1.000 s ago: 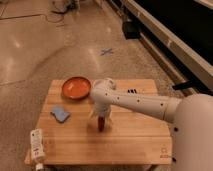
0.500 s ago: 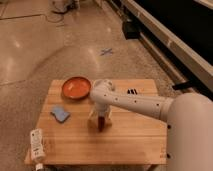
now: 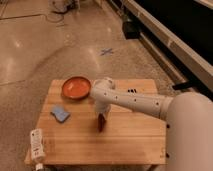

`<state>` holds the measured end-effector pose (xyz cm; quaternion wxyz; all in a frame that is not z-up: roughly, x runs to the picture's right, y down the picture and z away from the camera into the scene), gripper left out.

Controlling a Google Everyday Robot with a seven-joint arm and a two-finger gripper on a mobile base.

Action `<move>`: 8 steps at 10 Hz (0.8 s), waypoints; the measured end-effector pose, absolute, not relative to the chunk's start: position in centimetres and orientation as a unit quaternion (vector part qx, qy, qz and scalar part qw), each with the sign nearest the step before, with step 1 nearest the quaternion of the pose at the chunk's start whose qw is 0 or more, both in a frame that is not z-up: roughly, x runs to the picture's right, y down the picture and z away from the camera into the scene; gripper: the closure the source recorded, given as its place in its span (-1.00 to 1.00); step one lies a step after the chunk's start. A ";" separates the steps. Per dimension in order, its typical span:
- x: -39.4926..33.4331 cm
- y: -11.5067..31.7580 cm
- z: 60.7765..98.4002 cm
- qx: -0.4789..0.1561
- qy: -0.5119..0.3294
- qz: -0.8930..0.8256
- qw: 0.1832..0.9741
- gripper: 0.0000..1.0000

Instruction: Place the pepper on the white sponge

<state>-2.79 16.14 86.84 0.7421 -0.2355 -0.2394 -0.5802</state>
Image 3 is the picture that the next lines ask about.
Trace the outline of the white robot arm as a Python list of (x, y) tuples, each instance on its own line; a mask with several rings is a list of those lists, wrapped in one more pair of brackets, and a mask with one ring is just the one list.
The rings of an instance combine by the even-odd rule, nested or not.
[(174, 97), (127, 93), (110, 78), (96, 80), (90, 91), (98, 116), (112, 104), (166, 122), (166, 171), (213, 171), (213, 101), (197, 92)]

